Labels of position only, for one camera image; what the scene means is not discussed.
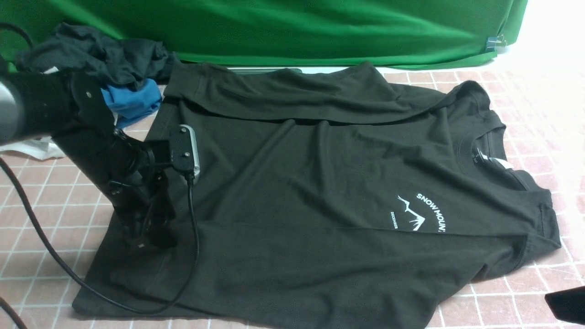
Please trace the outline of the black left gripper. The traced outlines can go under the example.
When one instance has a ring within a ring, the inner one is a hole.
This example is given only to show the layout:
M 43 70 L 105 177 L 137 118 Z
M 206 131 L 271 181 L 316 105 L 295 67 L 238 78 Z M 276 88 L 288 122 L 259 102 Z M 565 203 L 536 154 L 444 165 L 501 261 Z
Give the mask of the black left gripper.
M 177 237 L 170 228 L 176 213 L 170 201 L 171 166 L 166 140 L 114 137 L 108 155 L 108 198 L 132 249 L 171 249 Z

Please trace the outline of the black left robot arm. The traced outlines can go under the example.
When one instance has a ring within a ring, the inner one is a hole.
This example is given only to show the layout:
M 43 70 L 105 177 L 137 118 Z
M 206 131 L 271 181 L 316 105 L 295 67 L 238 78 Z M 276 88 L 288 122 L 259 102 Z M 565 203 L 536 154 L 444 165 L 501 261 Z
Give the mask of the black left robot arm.
M 145 142 L 115 127 L 96 79 L 80 72 L 1 77 L 1 144 L 50 137 L 108 198 L 126 243 L 170 249 L 168 143 Z

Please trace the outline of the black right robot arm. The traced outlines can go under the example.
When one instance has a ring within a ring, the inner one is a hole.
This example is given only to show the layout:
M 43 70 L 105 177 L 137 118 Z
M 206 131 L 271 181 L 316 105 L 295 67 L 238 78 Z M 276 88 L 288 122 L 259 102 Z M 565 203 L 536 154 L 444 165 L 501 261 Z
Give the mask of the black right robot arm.
M 585 286 L 548 293 L 544 299 L 556 319 L 585 324 Z

